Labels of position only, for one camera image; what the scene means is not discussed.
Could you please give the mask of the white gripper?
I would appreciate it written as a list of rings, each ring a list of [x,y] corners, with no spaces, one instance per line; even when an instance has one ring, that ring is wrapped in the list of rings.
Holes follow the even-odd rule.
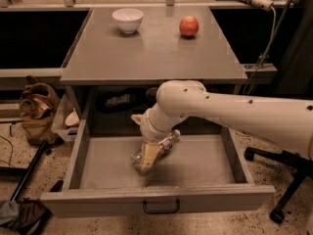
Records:
[[[141,134],[146,142],[142,146],[141,170],[148,171],[154,165],[159,151],[159,144],[152,141],[164,139],[172,128],[183,122],[187,117],[183,115],[170,116],[159,104],[154,104],[142,115],[132,115],[131,119],[140,125]]]

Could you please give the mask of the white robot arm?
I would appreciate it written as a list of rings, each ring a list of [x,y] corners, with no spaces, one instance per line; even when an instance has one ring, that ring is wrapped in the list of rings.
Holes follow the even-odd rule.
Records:
[[[190,117],[212,121],[311,159],[312,108],[310,100],[211,93],[195,80],[166,81],[156,92],[154,106],[131,117],[143,136],[135,165],[142,172],[150,170],[179,137],[173,127]]]

